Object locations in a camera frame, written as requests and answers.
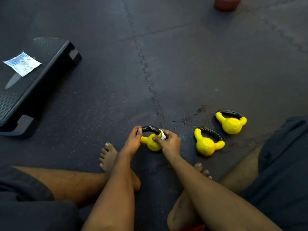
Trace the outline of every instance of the kettlebell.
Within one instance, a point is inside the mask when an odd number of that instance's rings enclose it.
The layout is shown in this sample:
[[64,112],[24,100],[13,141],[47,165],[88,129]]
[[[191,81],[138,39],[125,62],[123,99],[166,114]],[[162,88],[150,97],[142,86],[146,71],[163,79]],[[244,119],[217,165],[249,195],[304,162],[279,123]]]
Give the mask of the kettlebell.
[[[223,114],[229,114],[234,117],[225,118]],[[230,110],[219,110],[215,116],[222,124],[224,131],[231,135],[235,135],[240,132],[242,126],[247,123],[247,118],[245,118],[242,114]]]
[[[203,137],[201,135],[201,132],[209,134],[210,136],[217,138],[219,141],[217,143],[214,143],[214,141],[210,138]],[[218,133],[206,127],[196,128],[195,138],[197,139],[197,151],[202,155],[212,155],[215,150],[222,149],[225,146],[224,139]]]
[[162,137],[162,131],[154,126],[144,126],[141,128],[142,133],[144,132],[154,132],[154,134],[151,134],[149,137],[141,136],[140,142],[145,143],[148,148],[151,151],[158,151],[161,149],[161,146],[152,140],[153,137],[155,138],[161,138]]

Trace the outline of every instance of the bare foot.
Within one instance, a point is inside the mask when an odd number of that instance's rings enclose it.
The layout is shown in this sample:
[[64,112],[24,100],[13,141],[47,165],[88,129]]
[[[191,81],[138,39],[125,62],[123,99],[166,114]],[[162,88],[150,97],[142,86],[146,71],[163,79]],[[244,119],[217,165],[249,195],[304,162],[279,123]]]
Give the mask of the bare foot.
[[[117,155],[118,151],[113,147],[113,145],[111,143],[105,143],[105,148],[102,149],[102,153],[100,154],[99,160],[101,163],[99,164],[99,166],[106,173],[110,173]],[[132,174],[134,191],[135,192],[139,191],[141,186],[140,179],[132,170],[131,174]]]
[[[194,167],[197,171],[202,171],[201,163],[196,163]],[[209,176],[208,170],[205,170],[203,175],[212,179],[212,177]],[[185,190],[175,202],[172,211],[168,215],[167,223],[171,231],[180,231],[203,224]]]

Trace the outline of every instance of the kettlebell handle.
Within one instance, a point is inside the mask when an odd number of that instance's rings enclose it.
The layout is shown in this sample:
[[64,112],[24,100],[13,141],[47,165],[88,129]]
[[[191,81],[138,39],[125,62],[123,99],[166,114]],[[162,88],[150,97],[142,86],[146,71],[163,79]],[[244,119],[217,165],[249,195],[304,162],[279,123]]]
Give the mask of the kettlebell handle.
[[198,129],[201,130],[201,132],[203,133],[206,133],[214,138],[217,138],[218,140],[220,141],[224,141],[224,139],[222,138],[222,136],[218,133],[216,133],[215,131],[209,129],[209,128],[206,128],[206,127],[198,127]]
[[144,126],[144,127],[141,127],[142,129],[142,132],[153,132],[155,133],[155,135],[160,135],[160,129],[154,127],[154,126]]
[[222,113],[222,114],[229,114],[231,116],[237,117],[238,119],[243,118],[244,116],[238,112],[234,112],[234,111],[230,111],[230,110],[219,110],[218,113]]

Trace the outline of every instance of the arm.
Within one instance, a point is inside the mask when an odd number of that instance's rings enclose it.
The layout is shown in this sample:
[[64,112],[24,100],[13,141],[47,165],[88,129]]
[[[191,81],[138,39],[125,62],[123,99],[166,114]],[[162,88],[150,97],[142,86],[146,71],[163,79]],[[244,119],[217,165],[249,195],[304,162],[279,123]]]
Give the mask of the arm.
[[118,153],[110,178],[98,197],[82,231],[133,230],[135,198],[130,160],[140,146],[142,129],[134,127]]
[[181,139],[168,130],[163,132],[167,140],[153,140],[162,146],[199,216],[211,230],[281,231],[250,203],[196,171],[180,156]]

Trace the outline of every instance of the paper money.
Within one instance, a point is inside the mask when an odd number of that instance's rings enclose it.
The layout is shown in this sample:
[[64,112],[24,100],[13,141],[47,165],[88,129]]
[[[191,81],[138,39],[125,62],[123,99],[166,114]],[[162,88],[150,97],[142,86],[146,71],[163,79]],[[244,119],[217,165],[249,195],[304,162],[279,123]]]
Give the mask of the paper money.
[[34,68],[41,64],[26,53],[21,53],[17,57],[5,61],[4,63],[12,67],[22,77],[33,71]]

